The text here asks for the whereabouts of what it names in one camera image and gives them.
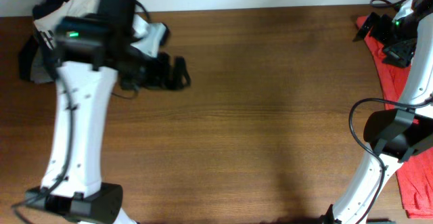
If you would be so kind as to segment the white robot print t-shirt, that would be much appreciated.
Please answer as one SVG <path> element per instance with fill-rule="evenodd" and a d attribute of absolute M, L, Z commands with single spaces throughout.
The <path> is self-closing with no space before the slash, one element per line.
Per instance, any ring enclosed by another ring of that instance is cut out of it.
<path fill-rule="evenodd" d="M 34 20 L 38 42 L 48 51 L 120 50 L 140 41 L 133 20 L 138 0 L 69 0 L 53 13 Z"/>

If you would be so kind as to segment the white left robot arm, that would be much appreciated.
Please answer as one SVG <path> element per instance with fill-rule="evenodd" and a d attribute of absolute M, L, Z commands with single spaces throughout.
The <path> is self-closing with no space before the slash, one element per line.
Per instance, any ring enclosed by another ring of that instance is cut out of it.
<path fill-rule="evenodd" d="M 23 205 L 72 223 L 130 223 L 123 189 L 101 179 L 101 146 L 115 85 L 179 91 L 191 84 L 184 58 L 161 52 L 169 29 L 148 14 L 134 28 L 138 0 L 99 0 L 97 11 L 66 16 L 54 32 L 49 69 L 57 89 L 53 145 L 41 184 Z"/>

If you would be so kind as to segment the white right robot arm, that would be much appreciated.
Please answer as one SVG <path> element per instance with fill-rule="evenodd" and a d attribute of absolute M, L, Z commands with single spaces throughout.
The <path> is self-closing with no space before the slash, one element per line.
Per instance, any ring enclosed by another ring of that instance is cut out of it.
<path fill-rule="evenodd" d="M 384 46 L 387 64 L 411 68 L 398 101 L 381 101 L 392 109 L 374 112 L 362 139 L 349 124 L 365 154 L 344 195 L 318 223 L 366 223 L 389 178 L 410 157 L 432 148 L 432 0 L 371 0 L 370 5 L 392 8 L 396 15 L 371 13 L 355 39 L 374 38 Z"/>

